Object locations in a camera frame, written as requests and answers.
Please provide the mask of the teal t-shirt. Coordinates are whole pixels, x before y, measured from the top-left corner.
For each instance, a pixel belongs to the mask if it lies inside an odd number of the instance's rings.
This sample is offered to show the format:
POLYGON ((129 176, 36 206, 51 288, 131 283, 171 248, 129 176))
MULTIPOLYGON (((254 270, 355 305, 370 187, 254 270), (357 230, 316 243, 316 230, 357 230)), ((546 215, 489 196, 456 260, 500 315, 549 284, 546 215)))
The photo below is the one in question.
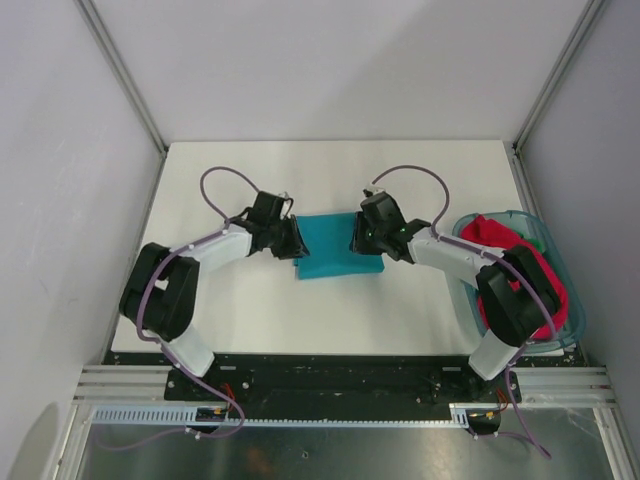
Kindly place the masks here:
POLYGON ((308 256, 293 261, 298 280, 380 274, 384 271, 380 256, 351 251, 356 223, 354 212, 298 216, 297 223, 309 251, 308 256))

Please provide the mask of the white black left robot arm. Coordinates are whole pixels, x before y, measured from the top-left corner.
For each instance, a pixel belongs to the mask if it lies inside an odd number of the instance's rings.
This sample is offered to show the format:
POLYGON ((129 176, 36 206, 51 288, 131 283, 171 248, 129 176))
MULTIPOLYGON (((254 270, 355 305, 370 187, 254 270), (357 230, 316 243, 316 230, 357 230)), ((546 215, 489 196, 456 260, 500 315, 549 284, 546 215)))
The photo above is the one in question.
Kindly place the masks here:
POLYGON ((257 193, 254 203, 221 227, 183 246, 155 242, 140 250, 119 302, 119 313, 138 338, 158 345, 187 372, 186 387, 197 398, 214 397, 220 374, 211 369, 215 353, 192 324, 202 276, 265 249, 280 260, 309 255, 287 195, 257 193))

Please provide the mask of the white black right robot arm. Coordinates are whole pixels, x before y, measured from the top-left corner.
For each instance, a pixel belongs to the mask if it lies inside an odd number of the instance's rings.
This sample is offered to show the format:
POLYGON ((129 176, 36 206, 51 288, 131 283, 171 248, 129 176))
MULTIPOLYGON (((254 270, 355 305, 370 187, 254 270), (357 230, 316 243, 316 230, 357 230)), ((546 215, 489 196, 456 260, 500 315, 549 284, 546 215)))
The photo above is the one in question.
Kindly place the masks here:
POLYGON ((549 328, 561 301, 534 252, 516 245, 499 249, 440 234, 421 219, 407 221, 396 200, 367 189, 356 212, 350 249, 360 255, 387 255, 396 262, 427 266, 453 276, 478 292, 488 330, 469 356, 461 376, 463 393, 484 401, 497 389, 497 376, 512 365, 534 335, 549 328))

